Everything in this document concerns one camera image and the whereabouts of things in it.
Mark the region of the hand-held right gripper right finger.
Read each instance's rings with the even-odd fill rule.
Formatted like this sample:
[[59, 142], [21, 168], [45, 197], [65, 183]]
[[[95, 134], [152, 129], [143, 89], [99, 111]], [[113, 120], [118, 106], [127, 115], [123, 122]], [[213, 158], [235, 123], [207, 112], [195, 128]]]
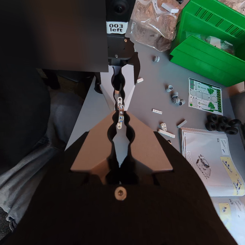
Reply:
[[155, 132], [130, 112], [124, 114], [127, 156], [121, 164], [121, 182], [138, 184], [154, 174], [170, 172], [173, 167]]

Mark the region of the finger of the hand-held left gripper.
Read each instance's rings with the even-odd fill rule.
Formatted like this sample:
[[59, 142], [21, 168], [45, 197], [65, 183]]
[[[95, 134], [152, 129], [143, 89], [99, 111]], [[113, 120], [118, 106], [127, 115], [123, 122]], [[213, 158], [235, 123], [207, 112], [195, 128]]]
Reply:
[[108, 66], [108, 72], [100, 73], [100, 88], [105, 97], [107, 105], [110, 111], [114, 111], [117, 108], [117, 102], [119, 97], [119, 91], [117, 91], [113, 86], [113, 81], [115, 78], [114, 66]]
[[119, 78], [121, 82], [119, 95], [122, 97], [124, 110], [127, 111], [135, 89], [134, 66], [133, 65], [123, 66], [120, 69]]

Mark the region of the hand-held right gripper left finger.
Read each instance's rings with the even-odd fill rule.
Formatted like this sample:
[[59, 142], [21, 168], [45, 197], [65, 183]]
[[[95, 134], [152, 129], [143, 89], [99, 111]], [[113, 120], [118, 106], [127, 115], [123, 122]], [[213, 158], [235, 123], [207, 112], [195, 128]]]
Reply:
[[112, 111], [90, 129], [70, 168], [72, 172], [97, 175], [103, 184], [108, 183], [106, 176], [119, 168], [113, 142], [117, 133], [114, 121], [117, 116], [118, 113]]

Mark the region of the blue and tan pin piece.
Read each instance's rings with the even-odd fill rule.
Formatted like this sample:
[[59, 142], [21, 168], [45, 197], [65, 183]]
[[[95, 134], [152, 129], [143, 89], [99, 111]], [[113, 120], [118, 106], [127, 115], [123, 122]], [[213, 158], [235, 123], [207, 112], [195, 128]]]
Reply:
[[117, 128], [121, 129], [122, 123], [124, 121], [124, 105], [123, 105], [122, 97], [118, 97], [117, 108], [118, 108], [118, 113], [119, 113]]

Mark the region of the long white lego piece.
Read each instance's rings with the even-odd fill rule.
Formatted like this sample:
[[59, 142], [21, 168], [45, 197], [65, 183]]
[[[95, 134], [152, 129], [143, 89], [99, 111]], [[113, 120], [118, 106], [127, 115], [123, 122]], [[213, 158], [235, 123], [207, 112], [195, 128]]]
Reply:
[[171, 137], [171, 138], [175, 138], [175, 135], [174, 134], [171, 134], [165, 130], [161, 130], [161, 129], [158, 129], [158, 132], [162, 135], [165, 135], [165, 136], [168, 136], [168, 137]]

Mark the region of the lego instruction booklet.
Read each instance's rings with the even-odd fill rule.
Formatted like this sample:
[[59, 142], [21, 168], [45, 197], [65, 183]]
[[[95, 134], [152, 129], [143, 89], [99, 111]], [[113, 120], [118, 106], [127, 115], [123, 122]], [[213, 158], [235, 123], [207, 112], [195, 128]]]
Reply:
[[180, 128], [182, 155], [209, 193], [221, 221], [237, 244], [244, 244], [244, 180], [230, 154], [225, 133]]

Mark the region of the printed clear plastic bag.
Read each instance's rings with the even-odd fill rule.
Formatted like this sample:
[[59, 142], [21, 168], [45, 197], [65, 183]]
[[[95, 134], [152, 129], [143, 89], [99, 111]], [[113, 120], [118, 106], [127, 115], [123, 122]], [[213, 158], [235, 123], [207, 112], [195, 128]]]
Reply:
[[129, 33], [135, 41], [151, 47], [156, 46], [157, 41], [162, 38], [162, 35], [159, 33], [145, 28], [134, 20], [130, 24]]

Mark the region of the clear plastic parts bags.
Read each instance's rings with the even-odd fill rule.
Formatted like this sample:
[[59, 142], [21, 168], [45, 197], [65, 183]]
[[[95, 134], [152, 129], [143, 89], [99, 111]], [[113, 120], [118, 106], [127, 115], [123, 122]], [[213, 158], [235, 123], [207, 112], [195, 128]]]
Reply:
[[[170, 3], [174, 9], [179, 9], [179, 12], [175, 14], [170, 13], [161, 7], [163, 2]], [[170, 49], [171, 43], [176, 36], [177, 20], [184, 7], [183, 2], [176, 0], [139, 0], [135, 2], [131, 19], [145, 28], [162, 35], [162, 38], [157, 41], [156, 46], [152, 48], [159, 52]]]

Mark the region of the person's blue jeans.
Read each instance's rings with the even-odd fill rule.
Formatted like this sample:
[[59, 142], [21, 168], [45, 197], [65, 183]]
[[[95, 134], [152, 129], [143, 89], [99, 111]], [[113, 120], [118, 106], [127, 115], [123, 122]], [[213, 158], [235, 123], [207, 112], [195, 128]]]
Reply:
[[46, 164], [65, 150], [84, 100], [74, 94], [50, 92], [51, 114], [46, 134], [16, 166], [1, 174], [1, 240], [13, 232], [47, 171]]

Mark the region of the green plastic bin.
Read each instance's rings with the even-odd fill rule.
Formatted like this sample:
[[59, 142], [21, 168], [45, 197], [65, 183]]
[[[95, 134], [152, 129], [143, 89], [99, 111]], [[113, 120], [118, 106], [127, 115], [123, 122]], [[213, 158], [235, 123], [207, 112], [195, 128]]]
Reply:
[[193, 35], [173, 40], [170, 61], [226, 87], [245, 81], [244, 60]]
[[216, 0], [189, 1], [179, 16], [177, 30], [215, 36], [238, 45], [245, 41], [245, 16]]

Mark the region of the green and white sticker sheet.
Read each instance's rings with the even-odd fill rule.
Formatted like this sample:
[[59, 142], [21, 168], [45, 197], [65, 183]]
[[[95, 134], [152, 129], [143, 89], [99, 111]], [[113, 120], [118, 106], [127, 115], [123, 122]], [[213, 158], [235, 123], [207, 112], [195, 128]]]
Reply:
[[223, 116], [222, 89], [189, 78], [188, 107]]

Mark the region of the pile of black rubber tyres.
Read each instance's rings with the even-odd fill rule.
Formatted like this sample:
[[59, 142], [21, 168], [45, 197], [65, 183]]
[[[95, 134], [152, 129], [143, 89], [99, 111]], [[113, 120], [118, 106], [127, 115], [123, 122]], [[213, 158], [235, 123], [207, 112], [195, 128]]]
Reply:
[[228, 135], [238, 134], [238, 128], [242, 125], [239, 119], [229, 120], [225, 116], [217, 116], [216, 114], [208, 114], [205, 127], [208, 131], [218, 131]]

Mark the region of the crumpled clear plastic bag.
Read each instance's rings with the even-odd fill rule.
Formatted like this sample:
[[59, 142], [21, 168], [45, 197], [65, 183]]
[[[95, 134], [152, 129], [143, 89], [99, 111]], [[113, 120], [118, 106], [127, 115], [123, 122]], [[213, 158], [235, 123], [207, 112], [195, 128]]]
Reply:
[[229, 54], [235, 55], [234, 45], [226, 40], [219, 39], [213, 36], [197, 34], [197, 37], [201, 40], [207, 42], [208, 44], [213, 45]]

